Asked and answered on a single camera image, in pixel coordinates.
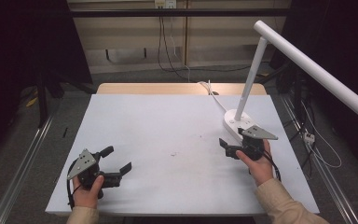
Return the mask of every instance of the white pole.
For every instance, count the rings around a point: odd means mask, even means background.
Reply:
[[[255,24],[258,33],[264,36],[267,41],[284,53],[294,63],[301,67],[311,77],[317,80],[322,86],[333,93],[342,103],[347,105],[358,114],[358,95],[338,81],[335,77],[325,71],[319,64],[310,59],[307,55],[290,44],[283,37],[269,28],[264,22],[258,21]]]
[[[236,121],[241,119],[241,115],[243,109],[245,108],[246,101],[248,100],[251,88],[253,86],[253,83],[255,82],[255,75],[257,74],[258,66],[263,59],[263,54],[266,50],[267,43],[268,41],[263,36],[261,36],[260,40],[258,41],[257,49],[255,50],[255,57],[252,61],[251,69],[249,70],[248,77],[246,78],[246,84],[242,92],[240,103],[238,104],[237,112],[235,113],[234,119]]]

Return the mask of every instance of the black curtain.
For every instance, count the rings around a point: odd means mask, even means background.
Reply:
[[[66,1],[0,0],[0,140],[36,73],[52,85],[61,80],[50,71],[92,82],[73,19],[51,16],[54,11],[69,12]]]

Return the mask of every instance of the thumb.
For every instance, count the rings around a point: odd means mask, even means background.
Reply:
[[[101,187],[103,186],[103,175],[98,175],[98,177],[95,179],[94,183],[92,184],[91,192],[94,195],[98,195],[98,192],[100,191]]]

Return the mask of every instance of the finger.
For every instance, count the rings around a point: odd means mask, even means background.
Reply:
[[[237,150],[237,151],[235,152],[235,154],[236,154],[236,155],[238,156],[238,158],[240,158],[240,160],[242,160],[248,167],[253,164],[253,161],[252,161],[248,156],[246,156],[246,154],[243,153],[242,151]]]
[[[72,179],[72,182],[74,184],[74,189],[76,189],[77,187],[80,186],[80,180],[79,178],[77,177],[77,175]]]
[[[94,183],[92,184],[91,190],[89,191],[93,195],[98,195],[101,187],[103,186],[103,175],[98,175],[95,179]]]
[[[271,154],[271,147],[269,146],[269,141],[267,139],[263,139],[264,143],[264,150],[267,151],[267,153]]]

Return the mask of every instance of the lamp arm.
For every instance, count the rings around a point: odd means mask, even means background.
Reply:
[[[319,64],[281,37],[264,22],[255,23],[255,30],[272,45],[301,67],[311,77],[318,81],[328,91],[333,93],[342,103],[358,114],[358,95],[335,77],[325,71]]]

